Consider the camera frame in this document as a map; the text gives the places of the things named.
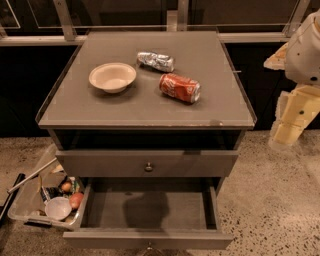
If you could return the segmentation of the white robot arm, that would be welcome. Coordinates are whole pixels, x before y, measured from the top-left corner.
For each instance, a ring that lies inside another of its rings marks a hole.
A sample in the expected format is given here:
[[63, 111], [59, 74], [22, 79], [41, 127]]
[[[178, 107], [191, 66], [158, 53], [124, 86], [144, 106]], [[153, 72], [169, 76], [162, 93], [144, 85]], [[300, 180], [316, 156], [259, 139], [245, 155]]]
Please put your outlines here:
[[284, 70], [286, 78], [296, 83], [291, 92], [281, 92], [270, 131], [269, 146], [282, 151], [320, 113], [320, 10], [311, 13], [263, 66]]

